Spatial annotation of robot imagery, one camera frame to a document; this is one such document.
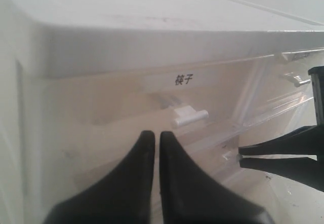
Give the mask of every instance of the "white plastic drawer unit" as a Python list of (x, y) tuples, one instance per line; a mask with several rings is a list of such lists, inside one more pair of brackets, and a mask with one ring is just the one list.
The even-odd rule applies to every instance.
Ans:
[(229, 0), (0, 0), (0, 28), (2, 224), (42, 223), (143, 130), (173, 131), (226, 185), (242, 135), (284, 133), (324, 65), (322, 26)]

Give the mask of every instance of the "white drawer handle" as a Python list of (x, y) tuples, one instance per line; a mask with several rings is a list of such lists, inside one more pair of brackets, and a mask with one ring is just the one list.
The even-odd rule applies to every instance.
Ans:
[(310, 79), (303, 80), (298, 74), (295, 74), (293, 72), (285, 73), (283, 77), (291, 83), (294, 83), (295, 87), (310, 84)]

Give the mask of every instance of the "drawer handle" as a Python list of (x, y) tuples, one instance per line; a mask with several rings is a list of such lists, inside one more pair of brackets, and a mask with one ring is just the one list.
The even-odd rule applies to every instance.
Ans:
[(303, 80), (298, 74), (295, 74), (293, 72), (285, 73), (283, 77), (291, 83), (294, 83), (295, 87), (310, 84), (310, 79)]

